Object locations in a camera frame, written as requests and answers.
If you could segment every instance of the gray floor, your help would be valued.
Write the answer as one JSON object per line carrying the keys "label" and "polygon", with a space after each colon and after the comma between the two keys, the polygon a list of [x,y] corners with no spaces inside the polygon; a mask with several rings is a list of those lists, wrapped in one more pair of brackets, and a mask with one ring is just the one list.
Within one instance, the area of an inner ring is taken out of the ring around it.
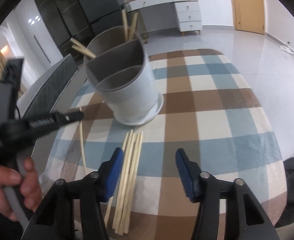
{"label": "gray floor", "polygon": [[258,97],[274,129],[283,159],[294,156],[294,56],[272,39],[256,33],[203,30],[201,35],[156,35],[148,54],[183,49],[216,49],[224,53]]}

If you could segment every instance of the table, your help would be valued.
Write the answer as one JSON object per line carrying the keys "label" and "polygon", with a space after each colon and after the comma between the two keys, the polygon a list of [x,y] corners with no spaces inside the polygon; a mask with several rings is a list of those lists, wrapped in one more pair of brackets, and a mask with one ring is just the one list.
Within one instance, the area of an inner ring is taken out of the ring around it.
{"label": "table", "polygon": [[[243,178],[275,224],[286,205],[284,166],[266,114],[243,76],[225,55],[212,49],[157,54],[150,61],[165,98],[151,122],[139,127],[118,123],[88,81],[71,106],[84,110],[89,171],[109,160],[131,129],[144,131],[129,233],[119,236],[111,229],[113,203],[107,228],[110,237],[190,239],[198,204],[190,203],[183,191],[174,158],[178,148],[219,179]],[[83,176],[75,123],[58,132],[43,186],[58,178],[71,181]],[[79,207],[75,210],[79,221]],[[225,212],[221,201],[221,221]],[[220,227],[218,239],[223,239],[223,230]]]}
{"label": "table", "polygon": [[138,23],[143,29],[142,36],[144,37],[145,43],[147,43],[148,33],[143,17],[140,14],[140,9],[164,3],[174,3],[177,15],[177,28],[182,35],[187,31],[198,31],[200,34],[203,26],[197,0],[132,0],[126,2],[123,6],[131,16],[133,12],[138,12]]}

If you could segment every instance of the bamboo stick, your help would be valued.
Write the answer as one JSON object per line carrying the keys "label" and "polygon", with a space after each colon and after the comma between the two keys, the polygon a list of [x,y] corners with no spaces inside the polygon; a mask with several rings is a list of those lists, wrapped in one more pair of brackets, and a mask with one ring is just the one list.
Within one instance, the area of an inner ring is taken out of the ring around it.
{"label": "bamboo stick", "polygon": [[135,31],[136,31],[136,26],[137,26],[137,19],[138,19],[138,12],[135,12],[133,20],[131,22],[129,38],[128,38],[129,41],[134,38],[134,34],[135,34]]}
{"label": "bamboo stick", "polygon": [[123,9],[123,10],[121,11],[121,18],[122,18],[122,20],[123,20],[124,34],[125,34],[125,41],[128,41],[128,22],[127,22],[126,9]]}
{"label": "bamboo stick", "polygon": [[119,213],[118,213],[118,217],[117,217],[117,220],[116,220],[116,228],[115,228],[115,233],[116,234],[118,234],[120,220],[121,220],[121,216],[122,216],[122,213],[123,213],[125,193],[126,193],[126,188],[128,186],[129,167],[130,167],[130,163],[131,163],[131,159],[132,159],[132,155],[133,155],[133,145],[134,145],[134,142],[135,142],[135,137],[136,137],[136,135],[133,134],[132,140],[130,142],[130,147],[128,149],[129,150],[129,152],[128,152],[128,160],[127,160],[126,168],[125,168],[123,187],[122,187],[121,191],[118,192],[118,194],[120,193],[120,202],[119,202]]}
{"label": "bamboo stick", "polygon": [[74,38],[71,38],[70,41],[82,49],[87,49],[83,44],[81,44],[79,41],[75,40]]}
{"label": "bamboo stick", "polygon": [[133,153],[133,159],[132,159],[132,163],[131,163],[131,166],[130,166],[128,184],[127,184],[127,188],[126,188],[126,194],[125,194],[125,200],[124,200],[124,208],[123,208],[123,213],[122,213],[121,220],[120,220],[120,225],[119,225],[119,231],[118,231],[119,235],[124,234],[126,215],[127,215],[127,212],[128,212],[128,205],[129,205],[129,199],[130,199],[130,191],[131,191],[133,179],[134,179],[134,176],[135,176],[135,164],[137,162],[140,137],[141,137],[141,133],[139,133],[137,135],[137,138],[136,138],[135,149],[134,149],[134,153]]}
{"label": "bamboo stick", "polygon": [[79,138],[80,138],[81,158],[83,160],[84,171],[85,171],[85,175],[88,175],[87,167],[86,167],[86,160],[85,160],[84,138],[83,138],[83,122],[82,121],[79,122]]}
{"label": "bamboo stick", "polygon": [[[121,147],[121,149],[123,150],[123,152],[125,152],[125,148],[126,148],[126,143],[128,141],[128,135],[129,133],[126,134],[124,142],[123,142],[123,146]],[[108,206],[107,206],[107,211],[105,214],[105,218],[104,218],[104,222],[105,222],[105,226],[107,227],[108,224],[108,220],[109,220],[109,215],[110,215],[110,210],[111,210],[111,204],[112,204],[112,200],[114,199],[114,197],[111,197],[108,201]]]}
{"label": "bamboo stick", "polygon": [[134,199],[137,171],[138,171],[140,154],[142,152],[142,143],[143,143],[143,132],[140,133],[138,153],[137,153],[136,163],[135,163],[135,168],[134,168],[134,176],[133,176],[133,181],[132,181],[132,184],[131,184],[131,187],[130,187],[129,203],[128,203],[128,206],[127,206],[127,213],[126,213],[125,227],[124,227],[124,233],[125,234],[128,234],[128,231],[129,231],[130,212],[131,212],[131,209],[132,209],[132,206],[133,206],[133,199]]}
{"label": "bamboo stick", "polygon": [[76,45],[72,45],[71,46],[74,50],[77,50],[78,52],[80,52],[81,54],[88,56],[90,58],[95,58],[96,55],[94,53],[92,53],[89,49],[83,49],[81,47],[78,47]]}
{"label": "bamboo stick", "polygon": [[123,167],[122,167],[122,170],[121,170],[119,186],[118,186],[118,195],[117,195],[115,216],[114,216],[114,221],[112,223],[112,228],[113,229],[116,228],[117,219],[118,219],[118,215],[119,215],[120,192],[121,192],[121,189],[122,189],[123,184],[124,184],[125,167],[126,167],[126,164],[127,164],[127,161],[128,161],[128,155],[129,155],[128,153],[129,153],[129,147],[130,147],[132,137],[133,137],[133,130],[131,130],[130,133],[129,133],[128,142],[127,142],[127,145],[126,145],[125,157],[124,157]]}

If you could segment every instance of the white dresser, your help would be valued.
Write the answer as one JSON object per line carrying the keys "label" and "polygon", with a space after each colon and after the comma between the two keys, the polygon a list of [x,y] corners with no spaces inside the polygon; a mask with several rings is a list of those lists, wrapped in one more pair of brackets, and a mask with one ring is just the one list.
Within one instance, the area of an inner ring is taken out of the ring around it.
{"label": "white dresser", "polygon": [[203,29],[198,1],[175,2],[175,8],[180,32]]}
{"label": "white dresser", "polygon": [[[183,33],[187,31],[200,31],[203,29],[201,14],[198,1],[195,0],[133,0],[124,3],[127,12],[138,11],[141,8],[153,6],[156,4],[173,3],[177,14],[177,28]],[[147,41],[148,34],[144,31],[143,36]]]}

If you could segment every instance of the human hand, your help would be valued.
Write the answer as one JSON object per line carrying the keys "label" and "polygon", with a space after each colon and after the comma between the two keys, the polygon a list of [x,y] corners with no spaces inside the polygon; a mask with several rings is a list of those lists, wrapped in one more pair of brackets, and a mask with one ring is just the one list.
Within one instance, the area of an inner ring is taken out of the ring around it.
{"label": "human hand", "polygon": [[24,204],[26,208],[34,212],[41,202],[42,191],[34,168],[34,161],[31,157],[27,157],[23,165],[26,170],[24,179],[17,171],[0,166],[0,213],[12,221],[17,221],[17,217],[7,202],[4,186],[12,187],[20,184],[20,192],[25,197]]}

